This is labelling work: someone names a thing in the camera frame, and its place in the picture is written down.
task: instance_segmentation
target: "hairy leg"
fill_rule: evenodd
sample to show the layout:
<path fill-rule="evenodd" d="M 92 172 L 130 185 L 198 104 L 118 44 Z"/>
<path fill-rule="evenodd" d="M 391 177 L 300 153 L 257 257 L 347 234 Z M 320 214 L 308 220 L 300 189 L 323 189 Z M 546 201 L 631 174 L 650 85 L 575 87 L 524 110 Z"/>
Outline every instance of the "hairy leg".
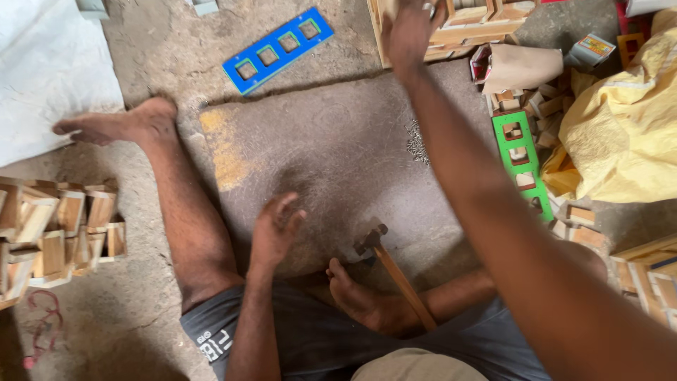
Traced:
<path fill-rule="evenodd" d="M 60 121 L 53 130 L 57 134 L 80 130 L 74 140 L 99 145 L 131 141 L 145 152 L 155 173 L 185 313 L 244 280 L 237 274 L 225 224 L 181 149 L 175 118 L 171 102 L 151 98 L 128 113 L 90 113 Z"/>
<path fill-rule="evenodd" d="M 561 245 L 581 267 L 606 281 L 606 266 L 592 250 L 567 241 L 561 241 Z M 394 337 L 422 329 L 414 309 L 403 296 L 382 295 L 357 284 L 336 258 L 331 259 L 326 272 L 336 303 L 362 325 Z M 495 298 L 496 286 L 489 273 L 481 268 L 421 292 L 418 296 L 436 322 L 442 324 L 475 304 Z"/>

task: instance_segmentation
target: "dark shorts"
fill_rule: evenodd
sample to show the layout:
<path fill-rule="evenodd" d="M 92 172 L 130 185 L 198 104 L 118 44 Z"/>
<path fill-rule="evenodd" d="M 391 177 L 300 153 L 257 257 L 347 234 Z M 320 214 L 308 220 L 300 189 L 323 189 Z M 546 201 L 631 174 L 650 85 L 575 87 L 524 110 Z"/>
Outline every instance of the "dark shorts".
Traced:
<path fill-rule="evenodd" d="M 181 317 L 183 329 L 219 380 L 225 375 L 243 294 L 244 286 L 228 289 Z M 363 364 L 401 348 L 451 356 L 491 381 L 550 379 L 500 299 L 474 306 L 409 340 L 371 331 L 284 282 L 274 283 L 273 312 L 285 380 L 350 380 Z"/>

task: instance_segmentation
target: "yellow sack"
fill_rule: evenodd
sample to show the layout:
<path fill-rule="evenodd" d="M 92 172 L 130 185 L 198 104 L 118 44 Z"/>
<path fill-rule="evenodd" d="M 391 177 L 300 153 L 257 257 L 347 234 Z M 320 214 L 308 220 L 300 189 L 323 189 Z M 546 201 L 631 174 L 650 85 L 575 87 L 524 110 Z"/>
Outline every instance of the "yellow sack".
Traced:
<path fill-rule="evenodd" d="M 563 146 L 541 170 L 556 193 L 616 203 L 677 197 L 677 8 L 655 19 L 667 29 L 653 30 L 627 71 L 585 89 L 562 120 Z"/>

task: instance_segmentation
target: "person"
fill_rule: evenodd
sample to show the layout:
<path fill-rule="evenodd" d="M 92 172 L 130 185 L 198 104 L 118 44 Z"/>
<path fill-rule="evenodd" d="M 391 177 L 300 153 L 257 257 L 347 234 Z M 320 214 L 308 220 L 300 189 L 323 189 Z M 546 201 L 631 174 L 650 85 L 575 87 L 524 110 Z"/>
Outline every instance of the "person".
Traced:
<path fill-rule="evenodd" d="M 171 102 L 152 98 L 53 130 L 79 130 L 73 139 L 99 145 L 132 141 L 148 156 L 183 298 L 181 324 L 219 380 L 673 380 L 675 334 L 608 288 L 589 249 L 552 238 L 431 78 L 422 59 L 440 14 L 431 21 L 423 1 L 402 1 L 396 20 L 384 16 L 382 44 L 437 180 L 484 265 L 420 294 L 439 324 L 432 332 L 421 334 L 403 297 L 358 285 L 336 258 L 326 272 L 347 315 L 273 280 L 306 217 L 291 207 L 295 193 L 262 209 L 241 277 L 223 220 L 180 147 Z"/>

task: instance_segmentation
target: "hand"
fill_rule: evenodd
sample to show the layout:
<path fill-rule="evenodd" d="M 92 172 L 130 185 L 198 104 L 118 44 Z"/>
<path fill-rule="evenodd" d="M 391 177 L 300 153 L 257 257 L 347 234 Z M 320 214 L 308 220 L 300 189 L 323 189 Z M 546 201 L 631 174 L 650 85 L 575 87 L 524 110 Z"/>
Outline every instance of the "hand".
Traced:
<path fill-rule="evenodd" d="M 423 10 L 427 1 L 434 0 L 401 0 L 394 22 L 383 14 L 381 46 L 400 82 L 422 66 L 430 37 L 444 21 L 444 0 L 438 0 L 432 20 L 430 11 Z"/>
<path fill-rule="evenodd" d="M 291 212 L 289 204 L 298 196 L 295 192 L 277 195 L 261 210 L 254 225 L 250 270 L 272 274 L 287 255 L 306 216 L 305 210 L 297 210 L 285 222 L 285 216 Z"/>

